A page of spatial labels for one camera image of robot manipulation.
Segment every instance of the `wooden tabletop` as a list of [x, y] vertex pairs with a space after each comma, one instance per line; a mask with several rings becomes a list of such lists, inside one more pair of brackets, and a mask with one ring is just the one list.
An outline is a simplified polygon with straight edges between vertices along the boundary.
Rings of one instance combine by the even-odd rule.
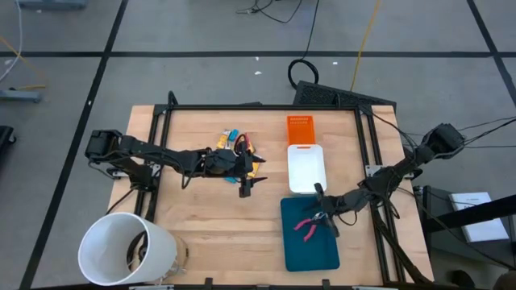
[[[127, 134], [146, 141], [153, 106], [134, 106]], [[373, 110], [387, 121], [396, 123], [391, 106]], [[155, 223], [185, 240], [189, 247], [187, 272], [168, 278], [164, 283], [320, 285], [329, 279], [332, 285], [381, 285], [371, 213], [365, 207], [354, 226], [335, 220], [340, 268], [331, 271], [288, 272], [281, 234], [280, 200], [289, 196], [287, 172], [286, 116], [314, 116], [317, 144], [324, 150], [327, 194], [342, 195], [355, 189], [364, 179], [355, 116], [351, 111], [280, 111], [280, 110], [175, 110], [172, 113], [168, 148], [173, 150], [215, 147], [224, 129], [248, 132], [257, 150], [267, 162], [257, 176], [268, 179], [256, 184], [252, 195], [239, 198], [238, 185], [222, 179], [192, 179], [181, 190], [181, 175], [165, 168], [161, 178]], [[369, 140], [367, 121], [366, 139]], [[399, 134], [375, 119], [381, 157], [384, 164], [404, 158]], [[411, 190], [409, 181], [401, 187]], [[129, 189], [127, 179], [115, 181], [110, 205]], [[132, 212], [136, 195], [115, 211]], [[430, 260], [422, 235], [414, 198], [396, 191], [391, 200], [401, 215], [396, 220], [399, 243], [413, 263], [433, 280]], [[342, 215], [352, 222], [353, 213]], [[392, 251], [386, 246], [390, 279], [395, 280]]]

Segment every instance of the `pliers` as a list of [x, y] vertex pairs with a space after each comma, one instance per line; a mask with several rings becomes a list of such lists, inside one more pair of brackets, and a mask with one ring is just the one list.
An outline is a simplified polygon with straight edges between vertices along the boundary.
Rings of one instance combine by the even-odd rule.
[[303, 241], [308, 241], [315, 233], [317, 229], [317, 224], [320, 223], [324, 218], [327, 218], [328, 214], [324, 212], [316, 213], [312, 218], [307, 218], [298, 223], [297, 226], [293, 228], [293, 230], [299, 230], [306, 224], [311, 224], [310, 229], [308, 230], [308, 234], [303, 238]]

